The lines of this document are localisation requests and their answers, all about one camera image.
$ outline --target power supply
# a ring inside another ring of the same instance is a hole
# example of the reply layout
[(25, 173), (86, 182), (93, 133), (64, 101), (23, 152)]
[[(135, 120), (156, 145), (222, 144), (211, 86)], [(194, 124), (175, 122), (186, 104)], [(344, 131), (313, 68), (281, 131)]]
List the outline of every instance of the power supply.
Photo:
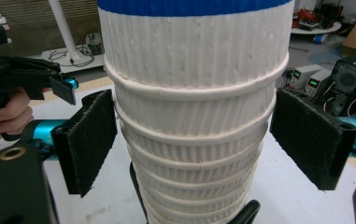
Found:
[(305, 94), (310, 97), (314, 97), (323, 92), (327, 86), (327, 80), (331, 73), (332, 71), (322, 69), (316, 74), (312, 75), (306, 84), (306, 88), (304, 89)]
[(328, 79), (329, 113), (350, 116), (356, 113), (356, 54), (337, 61)]
[(309, 78), (321, 69), (322, 67), (317, 64), (296, 67), (289, 84), (295, 89), (302, 89), (306, 86)]

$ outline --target stack of cups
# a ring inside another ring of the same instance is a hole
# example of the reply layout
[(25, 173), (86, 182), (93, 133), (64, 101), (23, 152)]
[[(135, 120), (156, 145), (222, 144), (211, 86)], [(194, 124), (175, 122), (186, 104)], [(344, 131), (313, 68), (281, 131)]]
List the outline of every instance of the stack of cups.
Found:
[(115, 107), (150, 223), (227, 223), (245, 205), (291, 0), (98, 0)]

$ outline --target black foam pad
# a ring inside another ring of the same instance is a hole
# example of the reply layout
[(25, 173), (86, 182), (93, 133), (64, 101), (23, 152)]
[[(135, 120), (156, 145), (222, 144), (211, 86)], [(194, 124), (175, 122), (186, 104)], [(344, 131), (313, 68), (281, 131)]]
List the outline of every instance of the black foam pad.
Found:
[(111, 91), (86, 96), (83, 107), (51, 135), (70, 194), (84, 197), (117, 134)]
[(318, 189), (335, 189), (355, 126), (324, 112), (301, 92), (279, 89), (270, 132)]

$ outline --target white desk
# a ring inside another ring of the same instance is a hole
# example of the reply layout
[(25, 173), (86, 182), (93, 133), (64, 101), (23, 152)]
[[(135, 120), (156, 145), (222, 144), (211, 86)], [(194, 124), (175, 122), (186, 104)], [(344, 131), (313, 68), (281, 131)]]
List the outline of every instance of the white desk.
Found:
[(328, 29), (314, 28), (312, 31), (307, 31), (299, 28), (292, 28), (291, 33), (295, 35), (323, 35), (323, 34), (329, 34), (334, 31), (337, 31), (340, 28), (341, 28), (341, 23), (337, 21), (333, 24), (331, 28)]
[[(95, 87), (77, 93), (78, 102), (90, 92), (113, 89), (107, 77), (94, 82)], [(71, 106), (59, 99), (35, 104), (36, 119), (69, 119), (81, 107), (80, 103)], [(45, 169), (61, 223), (145, 224), (129, 175), (130, 161), (119, 132), (93, 189), (83, 199), (68, 195), (59, 162), (46, 161)], [(256, 199), (262, 205), (254, 223), (354, 224), (352, 194), (355, 188), (356, 168), (347, 163), (335, 191), (317, 190), (272, 134), (267, 133), (249, 193), (249, 199)]]

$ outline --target human hand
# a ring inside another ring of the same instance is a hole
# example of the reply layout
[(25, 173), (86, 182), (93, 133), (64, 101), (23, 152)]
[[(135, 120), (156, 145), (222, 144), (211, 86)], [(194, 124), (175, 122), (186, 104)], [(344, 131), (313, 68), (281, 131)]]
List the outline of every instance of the human hand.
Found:
[(33, 110), (28, 106), (30, 98), (23, 88), (17, 88), (8, 97), (9, 102), (0, 109), (0, 138), (1, 133), (21, 133), (26, 124), (34, 119)]

